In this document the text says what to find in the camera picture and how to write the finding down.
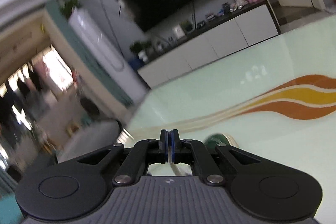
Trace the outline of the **green canvas sneaker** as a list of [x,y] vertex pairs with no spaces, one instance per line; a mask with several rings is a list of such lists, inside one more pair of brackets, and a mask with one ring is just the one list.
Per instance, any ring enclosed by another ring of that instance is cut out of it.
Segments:
[[228,134],[220,134],[220,133],[212,134],[204,142],[204,145],[211,153],[215,152],[216,146],[218,144],[225,144],[239,148],[239,145],[236,142],[236,140],[231,135]]

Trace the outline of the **white shoelace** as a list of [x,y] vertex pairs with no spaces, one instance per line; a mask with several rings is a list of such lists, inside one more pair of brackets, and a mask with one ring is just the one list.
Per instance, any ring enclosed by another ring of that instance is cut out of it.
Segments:
[[172,162],[173,152],[168,148],[167,154],[168,162],[165,164],[155,163],[149,165],[147,170],[148,176],[192,176],[192,170],[188,164],[175,164]]

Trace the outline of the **white standing air conditioner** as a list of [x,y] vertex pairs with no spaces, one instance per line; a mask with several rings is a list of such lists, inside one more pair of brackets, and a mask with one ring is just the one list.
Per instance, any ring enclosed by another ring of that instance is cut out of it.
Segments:
[[68,22],[92,53],[98,65],[134,103],[141,102],[147,94],[147,87],[113,43],[100,30],[89,12],[83,8],[74,8]]

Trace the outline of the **potted plant in white pot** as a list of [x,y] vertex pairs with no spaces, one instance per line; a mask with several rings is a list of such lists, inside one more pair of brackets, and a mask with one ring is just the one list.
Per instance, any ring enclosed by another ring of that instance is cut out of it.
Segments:
[[137,56],[144,63],[149,62],[149,58],[147,55],[147,50],[152,47],[152,43],[150,40],[146,41],[135,41],[130,47],[131,53]]

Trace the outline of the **white TV cabinet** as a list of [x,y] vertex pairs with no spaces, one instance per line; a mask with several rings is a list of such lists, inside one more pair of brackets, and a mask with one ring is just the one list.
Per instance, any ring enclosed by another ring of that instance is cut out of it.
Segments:
[[138,70],[150,88],[281,34],[267,0],[217,18]]

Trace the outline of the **white framed photo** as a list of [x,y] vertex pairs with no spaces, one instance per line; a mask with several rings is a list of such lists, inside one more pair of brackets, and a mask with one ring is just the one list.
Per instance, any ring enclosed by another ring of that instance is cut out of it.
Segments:
[[185,31],[183,30],[183,28],[181,27],[181,25],[177,25],[177,26],[173,27],[173,33],[174,33],[174,36],[175,36],[177,39],[181,39],[181,38],[183,38],[184,36],[186,36],[186,33],[185,33]]

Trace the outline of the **small green plant black pot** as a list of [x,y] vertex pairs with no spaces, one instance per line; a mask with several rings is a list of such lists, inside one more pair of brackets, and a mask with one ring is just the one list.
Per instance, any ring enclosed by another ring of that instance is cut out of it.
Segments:
[[183,30],[183,32],[187,35],[190,34],[191,32],[193,32],[194,30],[194,26],[193,24],[188,20],[184,20],[183,22],[180,23],[180,26]]

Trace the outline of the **teal curtain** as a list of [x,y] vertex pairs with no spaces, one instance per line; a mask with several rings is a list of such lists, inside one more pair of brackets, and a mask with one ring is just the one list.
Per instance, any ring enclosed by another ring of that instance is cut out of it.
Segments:
[[98,65],[92,53],[75,34],[61,14],[56,0],[46,3],[43,23],[62,59],[82,77],[106,106],[119,113],[133,104],[128,95]]

